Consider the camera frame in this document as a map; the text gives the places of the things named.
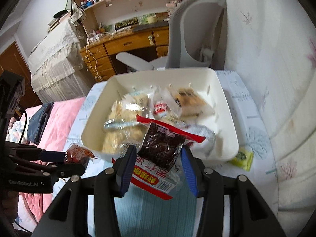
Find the white storage box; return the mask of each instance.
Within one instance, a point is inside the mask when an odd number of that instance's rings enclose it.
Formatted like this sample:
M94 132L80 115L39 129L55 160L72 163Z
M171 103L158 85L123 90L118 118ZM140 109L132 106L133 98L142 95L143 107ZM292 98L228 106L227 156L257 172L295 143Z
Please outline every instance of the white storage box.
M213 160L228 161L238 152L238 140L230 110L214 70L209 68L166 69L140 71L113 76L109 79L83 130L81 139L89 149L100 151L105 138L103 125L111 112L111 106L124 94L161 88L192 87L203 99L214 106L214 115L201 115L197 123L207 126L216 134L216 145L208 157L198 156L204 163Z

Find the gray office chair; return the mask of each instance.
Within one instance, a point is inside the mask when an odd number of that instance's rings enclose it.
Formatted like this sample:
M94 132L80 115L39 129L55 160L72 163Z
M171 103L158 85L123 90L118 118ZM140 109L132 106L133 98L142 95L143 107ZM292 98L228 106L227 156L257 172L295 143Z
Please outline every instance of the gray office chair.
M130 53L121 52L116 55L116 59L138 71L208 67L216 49L215 29L225 6L226 0L184 0L170 19L166 57L147 62Z

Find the barcode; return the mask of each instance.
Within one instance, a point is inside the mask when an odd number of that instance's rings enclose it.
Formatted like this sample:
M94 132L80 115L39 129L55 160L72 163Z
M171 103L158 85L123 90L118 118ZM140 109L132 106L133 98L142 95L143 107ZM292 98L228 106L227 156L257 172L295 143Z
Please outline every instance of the barcode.
M168 183L166 181L161 181L161 183L159 183L155 187L159 190L162 190L168 193L169 191L171 191L171 189L174 188L174 184Z

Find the yellow packet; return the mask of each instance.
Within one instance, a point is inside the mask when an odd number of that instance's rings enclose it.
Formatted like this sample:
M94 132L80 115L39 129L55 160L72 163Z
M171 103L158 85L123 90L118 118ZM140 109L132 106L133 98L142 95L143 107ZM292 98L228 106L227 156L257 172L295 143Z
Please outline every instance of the yellow packet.
M230 163L242 168L243 170L250 171L252 164L253 152L247 151L244 147L239 147L239 151L235 158Z

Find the snack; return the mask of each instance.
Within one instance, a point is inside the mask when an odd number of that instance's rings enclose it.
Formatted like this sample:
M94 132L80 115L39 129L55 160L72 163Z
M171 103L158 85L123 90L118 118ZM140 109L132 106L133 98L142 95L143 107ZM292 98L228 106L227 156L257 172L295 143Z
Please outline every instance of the snack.
M107 154L114 154L116 152L117 146L127 138L142 142L146 131L147 128L143 125L124 127L122 129L108 131L105 135L102 152Z
M147 128L139 125L137 115L152 117L149 110L153 92L140 91L126 94L120 101L115 101L108 120L104 124L105 139L101 152L114 154L117 146L127 138L142 142Z
M184 141L185 136L151 123L138 155L169 171L180 154Z
M253 153L247 151L244 147L240 147L235 158L233 158L230 163L242 168L243 170L250 171L253 159Z
M190 147L194 157L203 158L210 155L215 146L216 135L213 130L203 125L189 125L187 128L182 129L188 133L205 136L205 140L202 143L194 143Z
M165 88L161 96L178 118L183 116L199 115L206 107L206 102L194 92L192 88Z
M136 115L148 116L149 95L145 92L138 92L125 95L119 102L115 101L108 120L104 124L104 129L122 129L126 126L134 126L137 124Z
M86 147L81 144L71 144L65 152L64 163L81 163L87 167L89 160L97 163L98 158Z
M117 147L116 156L112 159L113 164L116 158L125 156L131 144L136 146L137 151L139 151L142 146L141 142L130 139L124 140ZM170 200L176 192L181 189L184 180L185 176L180 157L177 158L175 164L168 172L153 162L137 156L131 183L163 200Z
M185 128L189 124L194 124L197 119L196 115L180 118L174 115L167 106L167 103L163 100L160 94L160 89L155 91L150 107L152 108L155 119L173 125L177 128Z
M138 155L169 171L185 142L203 142L205 137L190 134L154 119L137 115L137 121L149 125Z

